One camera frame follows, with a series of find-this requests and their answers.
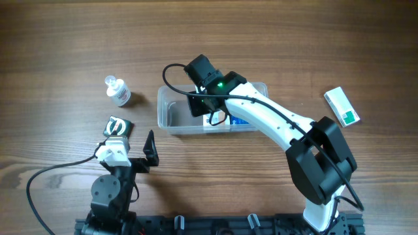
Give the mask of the white Hansaplast plaster box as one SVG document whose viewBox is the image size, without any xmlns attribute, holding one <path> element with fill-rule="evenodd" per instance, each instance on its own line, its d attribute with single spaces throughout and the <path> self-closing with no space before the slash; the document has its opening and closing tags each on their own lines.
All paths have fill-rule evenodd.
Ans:
<svg viewBox="0 0 418 235">
<path fill-rule="evenodd" d="M 203 125 L 211 127 L 212 124 L 230 125 L 230 116 L 223 111 L 214 112 L 213 114 L 203 115 Z"/>
</svg>

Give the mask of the blue Vicks lozenge box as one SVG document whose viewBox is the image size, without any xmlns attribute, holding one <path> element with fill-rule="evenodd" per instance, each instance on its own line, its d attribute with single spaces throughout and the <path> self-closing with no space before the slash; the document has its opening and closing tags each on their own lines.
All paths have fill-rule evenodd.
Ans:
<svg viewBox="0 0 418 235">
<path fill-rule="evenodd" d="M 245 121 L 244 119 L 241 119 L 239 117 L 235 117 L 230 115 L 229 116 L 229 121 L 230 121 L 230 125 L 247 125 L 248 122 Z"/>
</svg>

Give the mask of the white calamine lotion bottle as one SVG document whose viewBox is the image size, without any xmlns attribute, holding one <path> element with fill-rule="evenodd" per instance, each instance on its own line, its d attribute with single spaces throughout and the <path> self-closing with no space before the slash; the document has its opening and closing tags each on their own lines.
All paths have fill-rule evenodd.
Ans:
<svg viewBox="0 0 418 235">
<path fill-rule="evenodd" d="M 106 95 L 112 102 L 119 107 L 127 104 L 131 98 L 131 91 L 122 79 L 110 75 L 104 79 L 104 82 L 107 85 Z"/>
</svg>

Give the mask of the white green Panadol box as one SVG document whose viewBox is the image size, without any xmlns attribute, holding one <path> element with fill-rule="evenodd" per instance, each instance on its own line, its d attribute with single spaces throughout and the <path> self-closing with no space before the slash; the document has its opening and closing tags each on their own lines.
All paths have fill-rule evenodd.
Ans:
<svg viewBox="0 0 418 235">
<path fill-rule="evenodd" d="M 342 127 L 350 126 L 361 120 L 341 87 L 327 91 L 324 98 Z"/>
</svg>

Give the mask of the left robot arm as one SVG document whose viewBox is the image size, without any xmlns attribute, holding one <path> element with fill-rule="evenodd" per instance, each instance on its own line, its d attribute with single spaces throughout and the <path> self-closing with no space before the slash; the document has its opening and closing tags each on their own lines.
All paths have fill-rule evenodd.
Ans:
<svg viewBox="0 0 418 235">
<path fill-rule="evenodd" d="M 159 165 L 153 131 L 148 133 L 143 147 L 144 158 L 130 158 L 129 140 L 124 135 L 110 135 L 98 144 L 94 157 L 109 171 L 91 186 L 91 210 L 85 219 L 76 221 L 75 234 L 144 234 L 144 225 L 129 210 L 138 192 L 137 174 L 147 174 Z"/>
</svg>

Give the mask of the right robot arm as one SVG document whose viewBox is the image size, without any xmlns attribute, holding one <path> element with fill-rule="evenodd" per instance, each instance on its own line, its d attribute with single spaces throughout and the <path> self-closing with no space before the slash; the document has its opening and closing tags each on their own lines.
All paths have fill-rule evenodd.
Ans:
<svg viewBox="0 0 418 235">
<path fill-rule="evenodd" d="M 333 120 L 325 116 L 314 121 L 287 110 L 238 73 L 223 75 L 204 55 L 184 71 L 196 87 L 187 94 L 194 115 L 222 110 L 253 125 L 284 150 L 291 179 L 306 198 L 303 218 L 316 232 L 330 231 L 344 189 L 354 205 L 361 205 L 349 183 L 357 163 Z"/>
</svg>

